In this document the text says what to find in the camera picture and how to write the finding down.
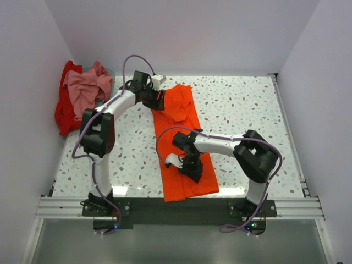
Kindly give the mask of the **orange t shirt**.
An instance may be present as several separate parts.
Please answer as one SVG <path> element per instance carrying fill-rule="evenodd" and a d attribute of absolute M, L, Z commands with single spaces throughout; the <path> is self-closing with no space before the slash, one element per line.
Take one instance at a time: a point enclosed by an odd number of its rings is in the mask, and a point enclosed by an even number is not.
<path fill-rule="evenodd" d="M 200 129 L 194 104 L 192 87 L 178 84 L 166 90 L 164 110 L 152 110 L 155 135 L 158 139 L 157 154 L 163 185 L 165 202 L 183 201 L 190 197 L 214 194 L 219 192 L 219 185 L 210 154 L 201 156 L 203 164 L 202 177 L 198 183 L 188 176 L 178 172 L 178 168 L 167 168 L 164 164 L 166 157 L 174 153 L 181 155 L 183 151 L 172 145 L 173 136 L 181 131 L 189 134 L 188 129 Z"/>

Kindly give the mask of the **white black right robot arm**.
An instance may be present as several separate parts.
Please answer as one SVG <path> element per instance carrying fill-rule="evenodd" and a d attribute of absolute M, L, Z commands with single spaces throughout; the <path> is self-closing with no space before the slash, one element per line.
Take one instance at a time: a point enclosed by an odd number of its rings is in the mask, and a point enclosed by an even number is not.
<path fill-rule="evenodd" d="M 189 134 L 177 132 L 172 145 L 182 154 L 169 154 L 165 161 L 166 167 L 177 167 L 179 173 L 195 183 L 205 176 L 205 164 L 201 160 L 203 155 L 216 153 L 235 158 L 249 179 L 241 210 L 247 215 L 258 216 L 265 209 L 269 182 L 282 166 L 283 157 L 259 133 L 248 130 L 243 135 L 230 136 L 191 129 Z"/>

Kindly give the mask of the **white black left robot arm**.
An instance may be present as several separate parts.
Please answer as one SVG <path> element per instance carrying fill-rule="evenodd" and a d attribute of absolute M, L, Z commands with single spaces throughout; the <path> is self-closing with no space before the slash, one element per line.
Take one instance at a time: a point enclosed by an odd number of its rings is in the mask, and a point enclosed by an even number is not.
<path fill-rule="evenodd" d="M 84 110 L 78 144 L 83 147 L 83 156 L 92 161 L 92 189 L 81 202 L 83 216 L 120 216 L 113 202 L 109 175 L 109 155 L 116 139 L 115 121 L 139 102 L 150 109 L 164 110 L 165 91 L 161 86 L 165 81 L 162 74 L 135 71 L 132 79 L 123 82 L 106 103 Z"/>

